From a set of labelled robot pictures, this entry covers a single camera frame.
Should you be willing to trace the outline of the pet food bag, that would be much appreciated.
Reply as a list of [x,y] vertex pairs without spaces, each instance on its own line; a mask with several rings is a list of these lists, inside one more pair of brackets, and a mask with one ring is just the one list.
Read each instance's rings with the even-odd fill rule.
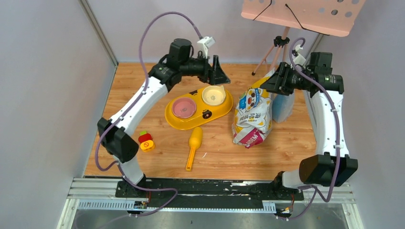
[[232,123],[233,143],[251,148],[264,142],[272,129],[272,103],[275,96],[260,86],[275,70],[253,83],[240,97]]

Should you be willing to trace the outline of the yellow plastic scoop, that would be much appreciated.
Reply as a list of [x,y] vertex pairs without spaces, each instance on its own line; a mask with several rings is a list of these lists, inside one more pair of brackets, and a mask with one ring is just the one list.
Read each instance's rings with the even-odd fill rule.
[[194,128],[188,141],[190,152],[185,167],[186,171],[192,170],[192,164],[194,161],[195,153],[197,149],[199,149],[202,145],[202,138],[203,138],[202,128],[200,127]]

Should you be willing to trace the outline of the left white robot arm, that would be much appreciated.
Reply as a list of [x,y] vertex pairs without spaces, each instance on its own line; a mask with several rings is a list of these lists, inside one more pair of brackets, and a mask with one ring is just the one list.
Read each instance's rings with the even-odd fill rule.
[[218,55],[209,63],[208,49],[214,45],[213,37],[203,37],[197,41],[199,51],[193,57],[194,47],[187,39],[177,38],[149,72],[139,90],[110,119],[100,118],[97,123],[99,141],[96,149],[103,146],[116,160],[122,177],[128,182],[128,191],[141,197],[148,190],[136,154],[139,144],[132,139],[138,124],[149,110],[178,84],[184,76],[196,76],[202,83],[221,85],[230,79],[221,69]]

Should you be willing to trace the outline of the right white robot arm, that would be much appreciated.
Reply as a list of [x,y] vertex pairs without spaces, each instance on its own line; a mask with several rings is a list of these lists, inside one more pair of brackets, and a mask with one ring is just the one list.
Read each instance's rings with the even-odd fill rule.
[[299,168],[281,171],[274,179],[273,194],[285,199],[292,190],[328,187],[322,195],[325,202],[331,200],[335,187],[340,187],[358,169],[358,160],[350,157],[344,138],[342,103],[343,77],[332,72],[332,54],[313,52],[306,66],[295,62],[281,62],[261,89],[279,95],[291,95],[294,90],[309,92],[313,105],[316,128],[316,150],[313,156],[303,159]]

